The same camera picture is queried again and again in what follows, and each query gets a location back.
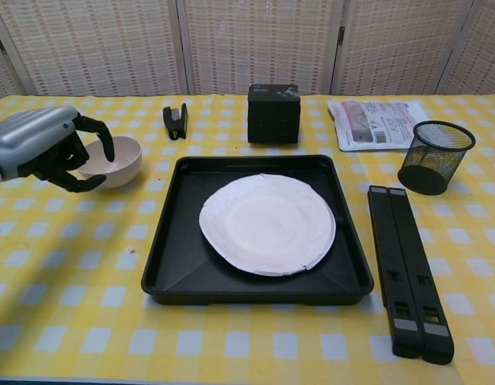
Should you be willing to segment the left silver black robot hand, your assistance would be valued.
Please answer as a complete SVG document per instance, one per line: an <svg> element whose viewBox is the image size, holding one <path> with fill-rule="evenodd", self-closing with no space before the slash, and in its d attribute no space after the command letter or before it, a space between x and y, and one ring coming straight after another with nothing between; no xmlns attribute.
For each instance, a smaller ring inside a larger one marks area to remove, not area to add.
<svg viewBox="0 0 495 385"><path fill-rule="evenodd" d="M106 180L105 175L79 180L71 174L90 158L79 132L96 134L107 160L115 159L106 124L74 107L21 111L0 121L0 183L33 175L71 193L97 188Z"/></svg>

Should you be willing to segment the beige bowl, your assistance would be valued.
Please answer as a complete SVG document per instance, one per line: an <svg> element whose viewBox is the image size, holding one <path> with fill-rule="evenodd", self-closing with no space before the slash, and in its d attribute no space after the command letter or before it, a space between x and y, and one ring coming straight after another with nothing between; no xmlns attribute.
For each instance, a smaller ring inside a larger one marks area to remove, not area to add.
<svg viewBox="0 0 495 385"><path fill-rule="evenodd" d="M94 175L105 175L100 188L119 188L131 182L140 172L142 149L140 144L128 136L113 136L115 159L109 162L104 155L102 143L95 140L85 146L89 160L78 173L85 179Z"/></svg>

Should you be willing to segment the white paper plate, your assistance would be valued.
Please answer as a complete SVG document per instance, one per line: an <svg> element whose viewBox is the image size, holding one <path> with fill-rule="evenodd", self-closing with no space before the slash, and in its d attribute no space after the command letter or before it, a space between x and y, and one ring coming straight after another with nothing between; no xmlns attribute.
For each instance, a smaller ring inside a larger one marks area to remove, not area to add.
<svg viewBox="0 0 495 385"><path fill-rule="evenodd" d="M274 174L219 188L202 205L199 226L230 265L269 277L313 269L336 235L334 214L309 184Z"/></svg>

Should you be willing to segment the black square tray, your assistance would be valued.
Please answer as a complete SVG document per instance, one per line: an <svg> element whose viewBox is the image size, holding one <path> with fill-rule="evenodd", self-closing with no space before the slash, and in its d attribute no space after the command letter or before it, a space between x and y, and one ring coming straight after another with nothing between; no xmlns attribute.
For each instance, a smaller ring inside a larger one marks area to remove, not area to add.
<svg viewBox="0 0 495 385"><path fill-rule="evenodd" d="M205 200L237 178L258 173L309 184L334 214L335 240L313 268L269 278L243 272L205 240L198 215ZM141 286L163 305L298 303L351 305L374 279L356 232L333 160L307 156L186 156L174 166Z"/></svg>

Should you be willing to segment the black stapler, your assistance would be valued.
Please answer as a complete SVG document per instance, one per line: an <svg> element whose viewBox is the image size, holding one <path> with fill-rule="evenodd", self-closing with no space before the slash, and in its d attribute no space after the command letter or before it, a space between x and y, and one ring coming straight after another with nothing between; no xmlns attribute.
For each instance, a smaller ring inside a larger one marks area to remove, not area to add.
<svg viewBox="0 0 495 385"><path fill-rule="evenodd" d="M182 103L181 108L163 108L163 121L170 140L185 139L188 125L188 108Z"/></svg>

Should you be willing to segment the woven folding screen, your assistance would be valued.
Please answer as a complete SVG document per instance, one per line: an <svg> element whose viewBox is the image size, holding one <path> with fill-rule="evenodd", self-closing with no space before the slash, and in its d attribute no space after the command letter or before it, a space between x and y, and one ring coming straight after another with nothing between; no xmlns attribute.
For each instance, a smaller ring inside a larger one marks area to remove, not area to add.
<svg viewBox="0 0 495 385"><path fill-rule="evenodd" d="M495 0L0 0L8 95L495 94Z"/></svg>

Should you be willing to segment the black cube box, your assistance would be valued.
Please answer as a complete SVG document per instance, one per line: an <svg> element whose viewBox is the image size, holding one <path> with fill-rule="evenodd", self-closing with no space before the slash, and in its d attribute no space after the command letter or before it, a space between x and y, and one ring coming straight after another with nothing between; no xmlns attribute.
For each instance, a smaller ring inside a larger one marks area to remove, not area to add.
<svg viewBox="0 0 495 385"><path fill-rule="evenodd" d="M296 144L301 98L297 84L250 84L247 140L251 144Z"/></svg>

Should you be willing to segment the clear plastic printed packet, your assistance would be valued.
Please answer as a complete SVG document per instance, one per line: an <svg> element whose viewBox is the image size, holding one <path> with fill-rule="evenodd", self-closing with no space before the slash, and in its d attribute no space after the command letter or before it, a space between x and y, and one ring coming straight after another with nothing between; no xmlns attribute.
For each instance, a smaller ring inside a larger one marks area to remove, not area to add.
<svg viewBox="0 0 495 385"><path fill-rule="evenodd" d="M419 101L330 101L339 149L343 152L404 150L413 128L428 120Z"/></svg>

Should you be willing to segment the black mesh pen cup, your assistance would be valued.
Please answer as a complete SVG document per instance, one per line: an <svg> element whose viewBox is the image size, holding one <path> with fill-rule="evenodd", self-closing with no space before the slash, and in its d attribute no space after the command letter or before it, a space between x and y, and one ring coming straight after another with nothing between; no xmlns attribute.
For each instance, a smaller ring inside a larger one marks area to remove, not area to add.
<svg viewBox="0 0 495 385"><path fill-rule="evenodd" d="M413 128L413 139L397 173L402 185L415 193L436 196L448 184L475 136L458 124L426 120Z"/></svg>

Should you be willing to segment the black folded laptop stand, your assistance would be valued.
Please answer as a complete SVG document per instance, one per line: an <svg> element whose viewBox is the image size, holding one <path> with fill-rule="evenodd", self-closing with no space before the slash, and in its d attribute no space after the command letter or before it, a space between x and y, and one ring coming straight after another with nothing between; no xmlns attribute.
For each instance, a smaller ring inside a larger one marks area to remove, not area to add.
<svg viewBox="0 0 495 385"><path fill-rule="evenodd" d="M367 199L392 353L437 365L451 363L452 334L407 193L371 185Z"/></svg>

